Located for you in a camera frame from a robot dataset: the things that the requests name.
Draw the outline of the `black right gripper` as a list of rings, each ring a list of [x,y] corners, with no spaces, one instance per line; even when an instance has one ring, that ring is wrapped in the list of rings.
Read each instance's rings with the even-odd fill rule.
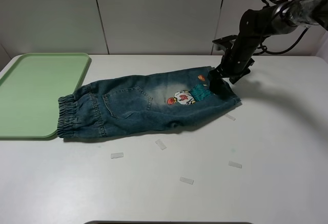
[[[209,72],[210,91],[220,99],[230,98],[230,86],[223,79],[228,78],[231,84],[236,84],[245,75],[251,73],[250,67],[254,62],[252,58],[241,61],[239,58],[235,59],[231,53],[225,53],[221,63]]]

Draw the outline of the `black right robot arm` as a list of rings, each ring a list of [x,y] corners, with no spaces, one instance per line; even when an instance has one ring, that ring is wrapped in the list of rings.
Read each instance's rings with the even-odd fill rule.
[[[240,20],[238,35],[213,41],[224,55],[221,63],[208,75],[211,92],[221,92],[224,78],[235,84],[248,75],[257,49],[272,55],[273,52],[263,44],[268,37],[289,34],[299,26],[314,25],[327,29],[327,0],[281,0],[261,10],[247,10]]]

